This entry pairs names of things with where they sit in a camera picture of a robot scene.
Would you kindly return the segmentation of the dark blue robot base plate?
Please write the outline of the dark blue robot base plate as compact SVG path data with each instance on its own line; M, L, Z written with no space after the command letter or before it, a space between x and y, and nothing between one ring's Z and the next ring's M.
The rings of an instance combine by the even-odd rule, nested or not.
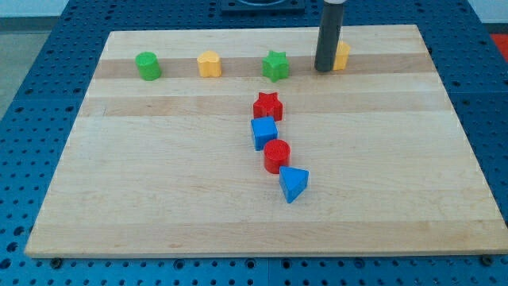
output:
M219 0L222 14L302 12L305 0Z

